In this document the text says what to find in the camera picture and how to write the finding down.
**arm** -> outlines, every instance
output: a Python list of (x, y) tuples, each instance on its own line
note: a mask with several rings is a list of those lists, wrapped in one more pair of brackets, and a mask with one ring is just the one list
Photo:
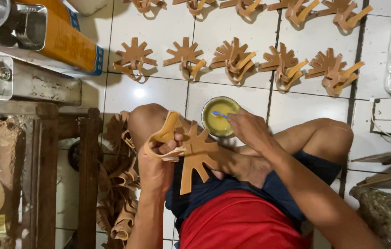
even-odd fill
[[(165, 144), (151, 143), (157, 154), (166, 154), (179, 146), (183, 136)], [(139, 150), (139, 173), (141, 194), (134, 218), (134, 228), (126, 249), (158, 249), (163, 246), (163, 208), (165, 194), (171, 186), (174, 163), (149, 157), (143, 147)]]
[(379, 249), (367, 224), (324, 181), (289, 155), (263, 118), (240, 109), (230, 114), (236, 136), (265, 157), (305, 216), (337, 249)]

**wooden frame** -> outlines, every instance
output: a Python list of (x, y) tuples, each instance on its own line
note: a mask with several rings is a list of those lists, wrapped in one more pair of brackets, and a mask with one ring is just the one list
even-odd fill
[(21, 160), (23, 249), (55, 248), (55, 204), (58, 140), (81, 137), (78, 244), (95, 248), (99, 110), (61, 107), (53, 103), (0, 101), (0, 119), (13, 119), (24, 130)]

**pile of leather pieces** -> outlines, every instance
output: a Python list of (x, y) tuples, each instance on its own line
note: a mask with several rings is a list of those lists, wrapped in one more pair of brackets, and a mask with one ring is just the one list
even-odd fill
[(135, 170), (137, 155), (126, 132), (128, 115), (123, 111), (113, 116), (104, 134), (116, 153), (106, 156), (99, 168), (97, 224), (108, 234), (102, 244), (105, 249), (125, 248), (137, 212), (134, 191), (140, 188), (140, 179)]

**knee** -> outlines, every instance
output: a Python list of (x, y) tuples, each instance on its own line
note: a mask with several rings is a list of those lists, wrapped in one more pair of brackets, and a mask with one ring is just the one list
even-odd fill
[(328, 133), (330, 137), (333, 134), (338, 134), (339, 139), (343, 139), (352, 144), (354, 133), (347, 123), (327, 117), (316, 119), (316, 121), (318, 123), (318, 130)]
[(140, 105), (129, 114), (128, 128), (145, 122), (149, 123), (155, 116), (167, 112), (168, 110), (159, 104)]

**man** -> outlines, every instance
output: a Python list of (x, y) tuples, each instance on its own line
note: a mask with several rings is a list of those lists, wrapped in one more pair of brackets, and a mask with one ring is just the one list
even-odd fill
[[(299, 233), (306, 218), (336, 249), (382, 248), (366, 223), (329, 187), (352, 144), (347, 124), (323, 118), (271, 135), (262, 117), (240, 109), (228, 117), (246, 146), (210, 153), (218, 168), (208, 170), (206, 183), (193, 172), (192, 192), (180, 195), (183, 158), (175, 165), (155, 160), (142, 147), (161, 129), (167, 113), (160, 105), (143, 105), (129, 118), (139, 153), (141, 195), (128, 249), (162, 247), (165, 200), (177, 217), (181, 249), (306, 249), (310, 241)], [(174, 140), (149, 146), (165, 154), (182, 140), (175, 134)]]

